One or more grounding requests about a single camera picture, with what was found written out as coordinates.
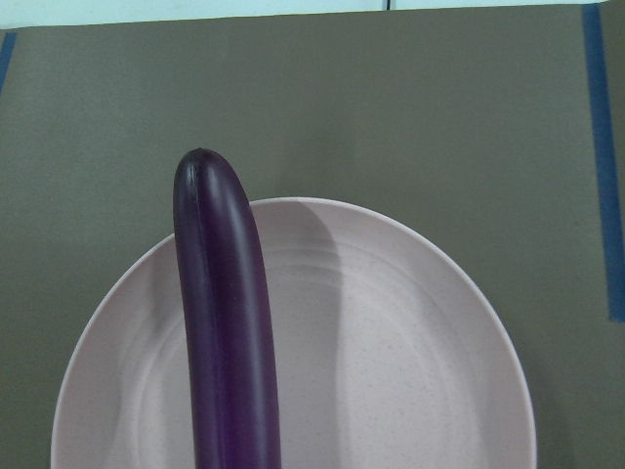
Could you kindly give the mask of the purple eggplant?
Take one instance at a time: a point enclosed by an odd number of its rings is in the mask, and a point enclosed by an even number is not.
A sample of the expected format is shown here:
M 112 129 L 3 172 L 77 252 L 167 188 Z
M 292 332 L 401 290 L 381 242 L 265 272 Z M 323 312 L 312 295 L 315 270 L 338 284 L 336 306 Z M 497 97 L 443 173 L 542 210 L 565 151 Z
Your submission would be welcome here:
M 271 309 L 255 219 L 229 163 L 209 149 L 180 161 L 173 189 L 195 465 L 278 468 Z

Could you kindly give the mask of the pink plate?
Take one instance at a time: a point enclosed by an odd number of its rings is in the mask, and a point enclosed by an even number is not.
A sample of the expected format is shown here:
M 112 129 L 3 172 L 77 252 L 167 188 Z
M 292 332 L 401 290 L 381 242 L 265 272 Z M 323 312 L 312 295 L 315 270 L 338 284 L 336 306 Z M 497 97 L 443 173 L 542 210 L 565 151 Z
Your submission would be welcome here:
M 286 468 L 533 468 L 514 346 L 473 281 L 384 215 L 305 197 L 253 203 L 271 298 Z M 190 468 L 175 243 L 109 290 L 65 372 L 55 468 Z

